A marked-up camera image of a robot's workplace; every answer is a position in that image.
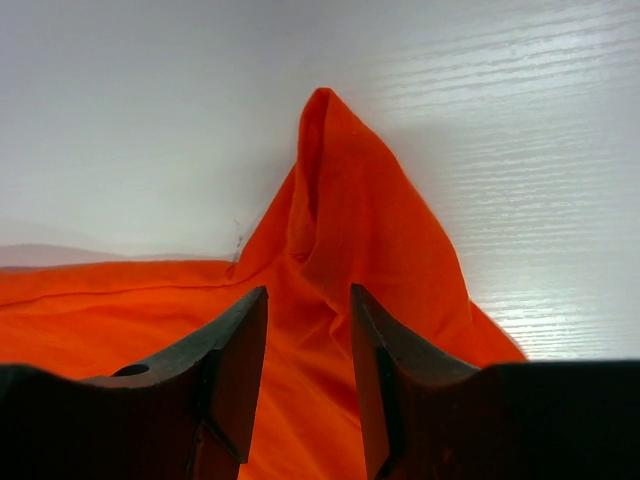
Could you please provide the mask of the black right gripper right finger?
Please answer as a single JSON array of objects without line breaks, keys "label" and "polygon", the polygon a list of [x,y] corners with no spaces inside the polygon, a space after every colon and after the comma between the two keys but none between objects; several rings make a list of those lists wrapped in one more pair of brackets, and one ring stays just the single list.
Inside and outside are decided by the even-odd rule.
[{"label": "black right gripper right finger", "polygon": [[635,360],[468,364],[350,295],[371,479],[635,479]]}]

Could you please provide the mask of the orange t shirt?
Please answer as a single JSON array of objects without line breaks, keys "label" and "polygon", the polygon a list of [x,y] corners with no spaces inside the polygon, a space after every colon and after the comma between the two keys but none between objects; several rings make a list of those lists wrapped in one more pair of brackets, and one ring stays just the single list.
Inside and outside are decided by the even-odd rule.
[{"label": "orange t shirt", "polygon": [[329,89],[308,100],[298,156],[236,262],[118,262],[5,270],[1,358],[72,378],[115,371],[269,295],[244,479],[361,479],[349,292],[476,366],[520,361],[470,299],[456,252],[387,146]]}]

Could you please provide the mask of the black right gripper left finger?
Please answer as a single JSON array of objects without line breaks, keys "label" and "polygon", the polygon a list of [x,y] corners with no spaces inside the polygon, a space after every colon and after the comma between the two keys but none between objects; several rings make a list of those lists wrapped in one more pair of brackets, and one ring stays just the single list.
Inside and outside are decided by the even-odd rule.
[{"label": "black right gripper left finger", "polygon": [[268,294],[110,376],[1,368],[5,479],[234,479],[249,459]]}]

